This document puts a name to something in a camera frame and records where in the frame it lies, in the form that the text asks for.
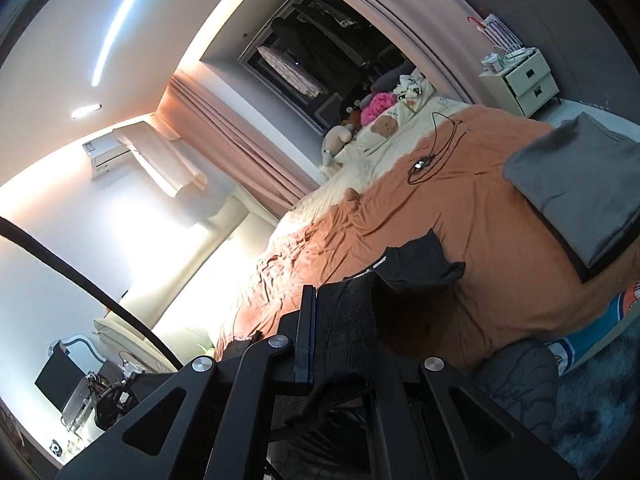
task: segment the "fluffy carpet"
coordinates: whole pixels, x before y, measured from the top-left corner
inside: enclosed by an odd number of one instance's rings
[[[638,413],[640,319],[592,359],[560,379],[550,446],[591,480]]]

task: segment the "white nightstand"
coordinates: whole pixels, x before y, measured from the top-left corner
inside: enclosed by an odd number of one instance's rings
[[[502,110],[521,117],[531,117],[559,91],[539,50],[516,66],[481,73],[480,80]]]

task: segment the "orange blanket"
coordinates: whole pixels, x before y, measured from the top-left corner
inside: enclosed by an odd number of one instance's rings
[[[387,246],[401,246],[430,228],[447,259],[466,262],[466,271],[430,304],[399,305],[392,316],[378,319],[379,338],[411,358],[436,354],[472,369],[511,342],[586,326],[640,277],[639,238],[603,273],[581,284],[560,245],[502,178],[511,153],[546,134],[548,124],[480,106],[454,118],[462,121],[455,139],[466,134],[431,180],[411,186],[407,171],[431,152],[434,140],[436,150],[444,145],[449,123],[365,193],[348,190],[322,218],[274,240],[226,317],[218,351],[256,330],[273,334],[280,316],[299,308],[305,283],[319,286],[357,273]]]

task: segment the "metal screw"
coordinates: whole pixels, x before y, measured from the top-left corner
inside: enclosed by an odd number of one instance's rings
[[[432,372],[439,372],[444,368],[444,361],[439,357],[427,357],[424,360],[424,367]]]
[[[210,357],[198,357],[193,360],[191,364],[191,368],[193,368],[197,372],[206,372],[213,366],[213,361]]]
[[[269,346],[274,348],[284,348],[289,344],[289,338],[282,334],[272,335],[269,338]]]

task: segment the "wall-mounted air conditioner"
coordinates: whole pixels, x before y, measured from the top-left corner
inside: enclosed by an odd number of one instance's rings
[[[116,139],[113,132],[90,140],[82,147],[91,161],[91,178],[112,170],[131,156],[129,148]]]

